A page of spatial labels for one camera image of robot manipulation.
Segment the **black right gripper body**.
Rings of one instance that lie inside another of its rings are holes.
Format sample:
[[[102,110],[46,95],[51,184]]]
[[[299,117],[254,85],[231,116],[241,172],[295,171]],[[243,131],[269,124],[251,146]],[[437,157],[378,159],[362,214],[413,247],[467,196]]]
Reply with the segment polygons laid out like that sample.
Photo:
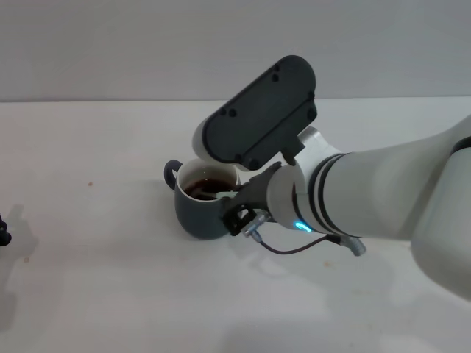
[[[243,201],[245,207],[255,209],[268,210],[267,193],[270,180],[275,173],[282,167],[282,163],[273,163],[265,171],[256,175],[258,176],[258,195],[254,201]]]

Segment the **spoon with light blue handle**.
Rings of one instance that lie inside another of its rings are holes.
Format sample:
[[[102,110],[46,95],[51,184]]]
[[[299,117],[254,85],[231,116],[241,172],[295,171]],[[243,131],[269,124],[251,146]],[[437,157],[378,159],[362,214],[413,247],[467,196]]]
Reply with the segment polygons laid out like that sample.
[[[198,199],[200,201],[213,201],[223,198],[233,198],[236,195],[236,191],[234,190],[215,191],[203,187],[189,188],[187,189],[186,193],[190,197]]]

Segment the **dark grey ceramic cup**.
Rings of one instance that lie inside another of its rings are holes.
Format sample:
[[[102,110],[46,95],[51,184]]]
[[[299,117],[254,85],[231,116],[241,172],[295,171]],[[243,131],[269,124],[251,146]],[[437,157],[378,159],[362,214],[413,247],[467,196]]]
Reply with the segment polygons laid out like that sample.
[[[239,184],[236,168],[232,165],[191,160],[185,164],[170,160],[164,167],[166,184],[174,191],[174,208],[182,228],[200,240],[215,240],[229,232],[221,220],[222,200],[200,201],[185,193],[185,189],[202,179],[219,179],[235,188]]]

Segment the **dark coffee liquid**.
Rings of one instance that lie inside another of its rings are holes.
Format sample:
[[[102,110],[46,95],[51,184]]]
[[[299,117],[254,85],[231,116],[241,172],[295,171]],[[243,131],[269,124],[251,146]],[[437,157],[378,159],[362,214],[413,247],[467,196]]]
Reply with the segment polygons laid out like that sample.
[[[229,197],[235,186],[219,179],[202,179],[189,185],[184,191],[193,199],[213,201]]]

